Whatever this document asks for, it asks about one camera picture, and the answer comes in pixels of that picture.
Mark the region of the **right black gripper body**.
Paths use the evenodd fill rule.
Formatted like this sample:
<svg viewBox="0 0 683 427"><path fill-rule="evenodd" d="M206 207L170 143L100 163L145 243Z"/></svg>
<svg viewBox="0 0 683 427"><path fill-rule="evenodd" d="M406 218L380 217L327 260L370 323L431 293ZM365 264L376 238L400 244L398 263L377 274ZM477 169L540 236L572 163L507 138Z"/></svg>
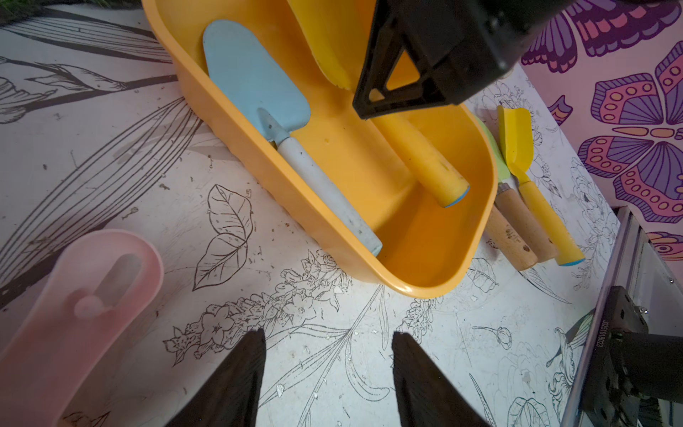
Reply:
<svg viewBox="0 0 683 427"><path fill-rule="evenodd" d="M510 71L567 1L379 1L359 117L458 105Z"/></svg>

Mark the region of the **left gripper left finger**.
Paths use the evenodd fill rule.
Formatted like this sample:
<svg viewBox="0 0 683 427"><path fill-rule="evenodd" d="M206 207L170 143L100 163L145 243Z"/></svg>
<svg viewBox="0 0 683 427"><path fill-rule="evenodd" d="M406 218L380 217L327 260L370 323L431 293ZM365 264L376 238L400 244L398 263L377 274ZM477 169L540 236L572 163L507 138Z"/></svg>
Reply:
<svg viewBox="0 0 683 427"><path fill-rule="evenodd" d="M267 356L265 332L247 332L169 426L254 426Z"/></svg>

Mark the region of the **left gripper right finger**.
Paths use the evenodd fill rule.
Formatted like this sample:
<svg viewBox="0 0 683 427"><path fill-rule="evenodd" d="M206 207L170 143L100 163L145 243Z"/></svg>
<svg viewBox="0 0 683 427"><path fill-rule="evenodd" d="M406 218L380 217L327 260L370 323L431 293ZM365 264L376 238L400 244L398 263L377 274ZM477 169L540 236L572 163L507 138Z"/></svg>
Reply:
<svg viewBox="0 0 683 427"><path fill-rule="evenodd" d="M488 425L411 334L394 333L391 347L401 426Z"/></svg>

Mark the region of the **wide yellow plastic shovel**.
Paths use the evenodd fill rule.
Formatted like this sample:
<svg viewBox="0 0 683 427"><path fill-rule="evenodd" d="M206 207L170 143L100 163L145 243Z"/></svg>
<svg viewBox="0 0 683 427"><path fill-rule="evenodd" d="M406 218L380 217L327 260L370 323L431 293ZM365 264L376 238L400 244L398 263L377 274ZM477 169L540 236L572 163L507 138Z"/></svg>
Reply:
<svg viewBox="0 0 683 427"><path fill-rule="evenodd" d="M325 77L333 85L356 91L367 36L352 1L293 0L288 5ZM371 122L440 206L453 206L468 194L467 180L407 120L392 114Z"/></svg>

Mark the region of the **yellow plastic storage box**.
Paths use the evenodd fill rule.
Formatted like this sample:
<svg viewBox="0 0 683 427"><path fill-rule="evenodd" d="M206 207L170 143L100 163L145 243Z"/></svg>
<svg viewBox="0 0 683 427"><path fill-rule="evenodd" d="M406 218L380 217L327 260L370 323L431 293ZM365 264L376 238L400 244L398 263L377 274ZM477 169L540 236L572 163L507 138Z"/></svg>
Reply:
<svg viewBox="0 0 683 427"><path fill-rule="evenodd" d="M358 117L351 94L324 77L285 1L147 1L143 8L190 108L345 272L414 298L445 295L460 284L496 193L485 129L464 105L406 114L471 185L463 201L444 208L376 127ZM380 254L355 239L213 84L202 42L217 20L251 30L306 96L311 121L295 137L382 240Z"/></svg>

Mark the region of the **yellow green narrow trowel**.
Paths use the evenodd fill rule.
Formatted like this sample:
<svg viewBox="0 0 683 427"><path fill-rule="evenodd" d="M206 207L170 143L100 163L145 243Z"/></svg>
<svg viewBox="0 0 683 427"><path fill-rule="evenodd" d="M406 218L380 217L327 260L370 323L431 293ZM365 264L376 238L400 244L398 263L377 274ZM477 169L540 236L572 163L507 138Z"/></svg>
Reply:
<svg viewBox="0 0 683 427"><path fill-rule="evenodd" d="M489 146L492 149L494 164L496 165L498 183L494 206L497 207L515 231L519 233L519 236L525 240L526 244L536 254L538 263L555 258L558 255L558 249L552 243L540 222L535 219L529 208L525 205L519 192L514 190L508 183L512 174L504 162L503 154L494 135L492 135L491 131L480 119L478 124L485 131ZM486 232L485 237L491 247L498 249Z"/></svg>

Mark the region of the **green trowel wooden handle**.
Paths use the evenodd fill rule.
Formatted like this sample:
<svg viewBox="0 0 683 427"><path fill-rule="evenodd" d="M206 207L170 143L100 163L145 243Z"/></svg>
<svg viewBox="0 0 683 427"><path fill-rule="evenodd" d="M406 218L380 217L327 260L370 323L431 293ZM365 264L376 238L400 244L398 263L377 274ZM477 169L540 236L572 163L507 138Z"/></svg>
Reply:
<svg viewBox="0 0 683 427"><path fill-rule="evenodd" d="M536 254L496 206L492 206L485 232L518 272L528 270L538 263Z"/></svg>

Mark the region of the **light blue shovel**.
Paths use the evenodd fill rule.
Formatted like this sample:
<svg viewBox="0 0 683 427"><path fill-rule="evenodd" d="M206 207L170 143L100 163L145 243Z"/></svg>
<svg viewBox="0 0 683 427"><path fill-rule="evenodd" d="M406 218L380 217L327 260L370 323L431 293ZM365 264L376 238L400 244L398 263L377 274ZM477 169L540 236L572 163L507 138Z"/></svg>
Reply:
<svg viewBox="0 0 683 427"><path fill-rule="evenodd" d="M311 107L252 31L236 21L210 23L203 34L209 78L369 252L382 242L292 133Z"/></svg>

